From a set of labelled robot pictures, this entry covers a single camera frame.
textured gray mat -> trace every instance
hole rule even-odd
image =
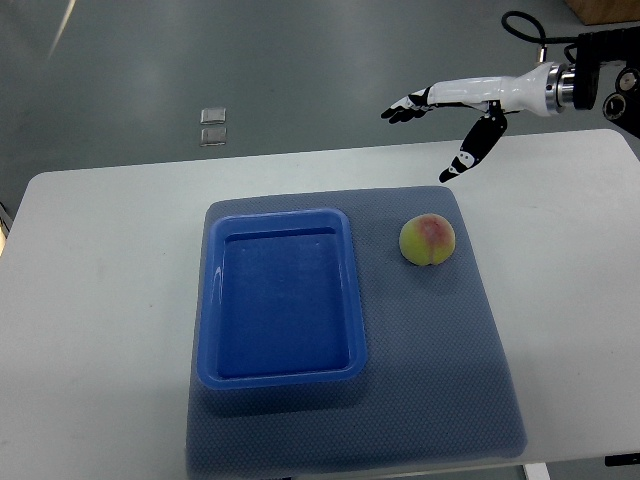
[[[225,201],[209,209],[205,239],[223,216],[319,207],[338,208],[351,222],[367,365],[339,385],[227,395],[207,390],[192,370],[191,478],[273,478],[520,455],[526,435],[509,368],[450,190]],[[456,251],[439,266],[415,267],[402,258],[398,235],[407,220],[427,212],[451,222]]]

white robotic arm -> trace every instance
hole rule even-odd
[[[400,99],[383,114],[390,123],[407,122],[440,107],[470,107],[485,113],[471,129],[460,153],[442,172],[446,182],[475,167],[507,128],[506,113],[529,110],[539,116],[563,109],[561,82],[567,66],[543,63],[520,77],[481,77],[439,82]]]
[[[510,17],[528,20],[539,37],[525,35],[508,23]],[[547,37],[531,15],[510,11],[502,26],[513,35],[540,46],[544,62],[547,44],[567,44],[570,65],[542,63],[520,77],[482,77],[439,82],[400,99],[382,113],[390,123],[408,122],[439,107],[471,107],[484,113],[460,147],[451,166],[440,174],[446,182],[475,167],[491,151],[507,128],[505,114],[529,110],[547,117],[564,110],[591,110],[596,100],[600,67],[607,64],[625,68],[616,79],[616,92],[602,107],[605,118],[640,138],[640,27],[589,32],[577,37]],[[575,58],[570,53],[576,50]]]
[[[438,107],[466,106],[487,113],[498,101],[504,113],[529,110],[539,116],[559,113],[557,84],[564,64],[543,63],[520,77],[480,77],[438,82],[400,99],[383,114],[391,123],[421,117]]]

